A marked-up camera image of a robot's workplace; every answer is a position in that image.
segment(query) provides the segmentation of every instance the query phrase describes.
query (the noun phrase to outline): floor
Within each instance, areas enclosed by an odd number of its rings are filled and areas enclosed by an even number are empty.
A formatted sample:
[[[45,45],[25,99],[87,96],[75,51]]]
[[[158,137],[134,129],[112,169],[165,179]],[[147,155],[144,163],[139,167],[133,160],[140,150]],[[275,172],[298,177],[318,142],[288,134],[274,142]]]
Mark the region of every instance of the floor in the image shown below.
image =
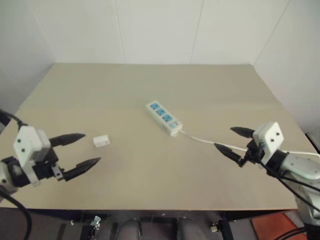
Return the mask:
[[[223,240],[221,233],[211,232],[212,222],[220,220],[216,211],[105,211],[109,217],[101,222],[97,240],[110,240],[114,223],[118,226],[132,218],[142,222],[143,240],[175,240],[176,232],[170,219],[186,217],[196,222],[208,240]],[[31,213],[32,232],[30,240],[79,240],[83,223],[57,217]],[[230,223],[234,240],[257,240],[249,219]],[[0,208],[0,236],[2,240],[22,240],[26,230],[23,215],[14,208]]]

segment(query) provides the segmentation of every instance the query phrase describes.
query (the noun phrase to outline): wooden tabletop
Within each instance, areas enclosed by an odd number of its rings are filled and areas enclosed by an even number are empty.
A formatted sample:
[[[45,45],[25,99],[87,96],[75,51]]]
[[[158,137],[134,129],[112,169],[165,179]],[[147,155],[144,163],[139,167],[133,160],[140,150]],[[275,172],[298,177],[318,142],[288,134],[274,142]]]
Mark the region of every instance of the wooden tabletop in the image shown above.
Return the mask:
[[[282,148],[314,151],[250,65],[56,64],[17,116],[47,135],[86,137],[55,151],[69,170],[101,157],[68,182],[43,179],[13,196],[27,208],[83,210],[274,210],[296,208],[293,195],[265,170],[243,168],[214,145],[170,137],[146,113],[158,100],[198,138],[245,147],[230,127],[279,122]],[[0,135],[0,158],[15,155],[17,126]],[[111,145],[95,148],[93,137]],[[3,201],[2,207],[11,206]]]

